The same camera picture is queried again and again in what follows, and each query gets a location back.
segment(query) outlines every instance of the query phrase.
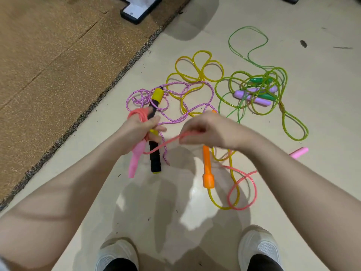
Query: white sneaker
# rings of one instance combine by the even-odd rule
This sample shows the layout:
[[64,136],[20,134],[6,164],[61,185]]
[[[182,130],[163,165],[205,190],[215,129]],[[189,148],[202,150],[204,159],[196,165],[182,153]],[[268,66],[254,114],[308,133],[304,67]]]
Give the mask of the white sneaker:
[[134,247],[126,240],[105,242],[98,252],[95,271],[104,271],[106,266],[114,259],[124,258],[132,261],[139,270],[138,256]]
[[270,232],[257,225],[251,225],[244,230],[238,245],[238,262],[241,271],[247,271],[253,255],[269,256],[281,267],[278,246]]

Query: floor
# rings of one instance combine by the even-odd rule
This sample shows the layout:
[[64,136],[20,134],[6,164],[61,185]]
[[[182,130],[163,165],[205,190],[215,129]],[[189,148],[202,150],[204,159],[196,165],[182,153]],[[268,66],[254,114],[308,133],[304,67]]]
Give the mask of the floor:
[[[206,49],[223,64],[226,75],[236,70],[258,73],[259,69],[231,53],[227,44],[233,31],[247,25],[268,35],[268,45],[252,58],[287,70],[284,104],[308,126],[310,134],[302,142],[288,138],[278,109],[267,116],[248,113],[242,123],[286,152],[308,147],[309,153],[300,162],[361,199],[361,125],[354,118],[361,113],[360,22],[361,5],[354,0],[300,0],[294,6],[280,0],[192,0],[10,207],[115,132],[126,119],[124,102],[128,95],[165,83],[178,57]],[[306,42],[306,48],[300,40]],[[245,32],[232,43],[246,54],[260,41],[255,33]],[[199,59],[202,63],[206,57]],[[194,75],[186,62],[179,64],[179,69]],[[210,66],[206,73],[215,79],[219,69]],[[221,89],[226,92],[227,86]],[[210,92],[202,89],[188,97],[188,106],[195,106],[208,101]],[[179,103],[171,100],[170,105],[167,114],[178,118]],[[291,133],[301,135],[292,121],[286,123]],[[169,126],[166,137],[177,135],[181,127]],[[242,229],[250,224],[272,232],[285,270],[327,270],[260,176],[254,177],[259,194],[250,209],[223,211],[210,202],[202,187],[201,148],[173,143],[169,162],[161,174],[153,175],[149,159],[144,158],[136,177],[130,180],[126,177],[129,156],[120,158],[54,270],[93,270],[98,248],[115,236],[128,237],[136,244],[142,270],[239,270],[237,245]],[[235,155],[234,166],[244,171],[254,168],[241,154]],[[224,203],[230,188],[229,173],[214,169],[214,174],[216,200]],[[246,185],[242,189],[244,202],[249,192]]]
[[0,211],[188,1],[134,25],[122,0],[0,0]]

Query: jump rope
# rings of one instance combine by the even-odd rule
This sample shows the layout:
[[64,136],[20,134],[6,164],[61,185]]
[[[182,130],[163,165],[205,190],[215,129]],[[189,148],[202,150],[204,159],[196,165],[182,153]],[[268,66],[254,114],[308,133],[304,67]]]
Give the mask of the jump rope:
[[[234,36],[237,32],[244,30],[244,29],[250,29],[253,30],[259,34],[261,34],[262,36],[264,36],[264,38],[266,39],[266,41],[262,44],[259,45],[255,48],[253,48],[252,50],[250,50],[247,54],[247,57],[244,57],[243,55],[241,55],[239,52],[237,52],[237,50],[231,45],[231,39],[232,36]],[[217,60],[212,60],[212,53],[210,51],[206,51],[206,50],[200,50],[197,51],[192,58],[188,57],[188,56],[182,56],[179,57],[176,62],[175,62],[175,71],[174,73],[171,73],[166,80],[166,83],[161,85],[161,86],[157,86],[156,88],[153,88],[152,90],[145,90],[145,89],[140,89],[137,91],[134,91],[131,95],[129,95],[127,102],[126,102],[126,108],[127,110],[130,112],[129,117],[131,115],[133,115],[134,113],[138,113],[140,120],[141,121],[146,121],[147,120],[147,110],[145,109],[136,109],[131,111],[129,109],[129,102],[132,101],[135,105],[140,106],[141,108],[143,108],[144,106],[146,106],[147,104],[152,104],[154,106],[154,108],[156,108],[165,118],[168,119],[168,121],[166,122],[162,122],[159,123],[159,125],[163,125],[163,124],[173,124],[173,123],[180,123],[183,122],[188,115],[191,117],[194,117],[197,114],[202,114],[203,112],[206,111],[206,109],[208,107],[210,107],[212,110],[220,113],[220,108],[221,108],[221,104],[225,103],[231,107],[234,108],[234,110],[232,112],[230,112],[226,117],[230,117],[235,111],[237,111],[237,123],[240,123],[240,121],[242,120],[242,118],[244,117],[245,113],[246,113],[246,109],[249,109],[251,112],[257,114],[257,115],[267,115],[269,113],[271,113],[277,105],[279,105],[280,111],[282,113],[282,127],[283,130],[285,131],[286,135],[289,136],[292,140],[295,141],[303,141],[304,139],[307,138],[309,131],[308,128],[304,125],[304,123],[302,123],[300,121],[300,119],[298,119],[297,117],[293,116],[292,114],[290,114],[289,112],[286,111],[285,106],[282,102],[282,96],[283,93],[285,91],[286,85],[287,85],[287,81],[288,81],[288,76],[287,76],[287,72],[280,67],[274,67],[274,66],[262,66],[259,65],[255,62],[253,62],[250,58],[250,53],[264,45],[266,45],[268,42],[268,37],[259,29],[257,29],[256,27],[252,27],[252,26],[246,26],[246,27],[241,27],[238,30],[236,30],[234,33],[231,34],[231,36],[228,39],[228,46],[230,48],[230,50],[236,54],[237,56],[241,57],[242,59],[246,60],[247,62],[250,62],[251,64],[255,65],[258,68],[261,68],[262,70],[264,70],[264,74],[262,75],[251,75],[248,72],[245,71],[236,71],[234,72],[231,76],[229,77],[224,77],[224,69],[222,64],[217,61]],[[195,57],[197,56],[197,54],[199,53],[205,53],[208,54],[209,58],[207,59],[207,61],[203,64],[203,66],[201,68],[199,68],[196,65],[195,62]],[[198,73],[198,77],[192,77],[192,76],[188,76],[186,74],[181,73],[178,68],[177,68],[177,64],[179,61],[181,60],[187,60],[189,61],[192,66],[196,69],[197,73]],[[211,65],[211,64],[217,64],[221,70],[221,78],[218,80],[212,80],[210,78],[208,78],[205,73],[204,73],[204,69],[206,66]],[[239,77],[235,77],[235,75],[237,74],[243,74],[246,76],[245,79],[241,79]],[[184,81],[174,81],[174,82],[170,82],[169,80],[173,77],[173,76],[180,76]],[[207,82],[214,82],[216,83],[213,87]],[[230,91],[228,91],[227,93],[225,93],[223,96],[221,96],[218,91],[217,91],[217,86],[221,81],[228,81],[228,88]],[[236,91],[233,89],[232,85],[235,82],[239,82],[239,89],[237,89]],[[169,89],[169,86],[174,85],[174,84],[183,84],[185,86],[185,88],[182,90],[182,92],[176,92],[176,91],[171,91]],[[198,104],[195,107],[189,109],[187,107],[187,105],[184,102],[184,98],[190,94],[191,92],[200,90],[201,88],[203,88],[204,86],[208,86],[212,92],[212,95],[210,97],[210,100],[208,101],[208,103],[203,103],[203,104]],[[166,90],[164,91],[164,96],[163,99],[165,99],[165,101],[167,102],[167,106],[165,108],[159,108],[158,106],[156,106],[151,99],[151,95],[153,94],[153,92],[157,89],[157,88],[165,88]],[[228,101],[226,101],[224,98],[228,95],[228,94],[233,94],[235,96],[235,93],[240,91],[240,95],[241,96],[237,96],[237,98],[239,98],[238,104],[237,105],[233,105],[231,103],[229,103]],[[140,98],[137,99],[134,95],[135,94],[140,94]],[[210,103],[213,100],[214,94],[217,95],[217,97],[219,98],[219,104],[218,104],[218,110],[212,106]],[[169,118],[164,112],[169,108],[169,101],[167,99],[167,96],[170,95],[173,98],[177,99],[180,101],[180,110],[182,113],[182,116],[176,120],[173,120],[171,118]],[[272,107],[269,111],[265,112],[265,113],[260,113],[255,109],[255,105],[254,103],[257,102],[257,100],[259,99],[266,99],[266,100],[271,100],[272,101]],[[204,107],[203,112],[196,112],[194,111],[195,109],[199,108],[199,107]],[[304,135],[301,138],[295,138],[293,137],[286,128],[285,125],[285,118],[286,117],[290,117],[293,119],[294,122],[296,122],[304,131]],[[154,148],[153,150],[151,150],[150,152],[144,152],[144,148],[145,148],[145,143],[144,145],[142,145],[140,154],[143,152],[144,154],[151,154],[152,152],[155,152],[157,150],[159,150],[159,148],[164,147],[164,153],[163,153],[163,159],[165,160],[165,162],[169,165],[169,162],[166,159],[166,154],[167,154],[167,149],[166,149],[166,145],[178,138],[182,138],[183,136],[187,136],[187,135],[195,135],[196,133],[183,133],[180,136],[176,136],[170,140],[168,140],[167,142],[165,142],[164,136],[162,135],[162,133],[160,133],[161,137],[162,137],[162,144],[159,145],[158,147]],[[308,148],[300,148],[299,150],[296,150],[295,152],[291,153],[290,155],[293,158],[297,158],[300,155],[306,153],[308,151]],[[212,201],[212,203],[217,206],[220,209],[223,210],[229,210],[229,209],[235,209],[235,210],[244,210],[249,208],[256,200],[257,198],[257,187],[256,184],[253,180],[253,178],[251,177],[252,174],[257,173],[257,171],[253,171],[250,173],[245,173],[241,170],[238,170],[237,168],[233,167],[233,163],[232,163],[232,155],[235,154],[236,151],[231,151],[228,150],[227,156],[225,158],[220,158],[218,159],[215,156],[214,153],[214,149],[212,148],[212,155],[213,158],[216,161],[222,162],[225,160],[229,160],[229,166],[227,165],[222,165],[222,167],[230,169],[230,174],[231,174],[231,178],[232,181],[234,183],[234,185],[232,186],[232,188],[230,189],[230,191],[228,192],[227,195],[227,201],[228,201],[228,207],[225,206],[220,206],[218,205],[215,200],[213,199],[212,193],[211,193],[211,188],[207,188],[208,190],[208,195],[210,200]],[[239,180],[235,179],[234,176],[234,171],[236,171],[237,173],[240,173],[242,175],[242,177]],[[249,181],[252,183],[255,193],[254,193],[254,198],[253,200],[248,203],[246,206],[244,207],[236,207],[239,199],[240,199],[240,190],[239,190],[239,183],[241,181],[243,181],[244,179],[249,179]],[[232,192],[234,191],[234,189],[237,190],[237,198],[234,201],[234,203],[231,202],[230,200],[230,196],[232,194]]]

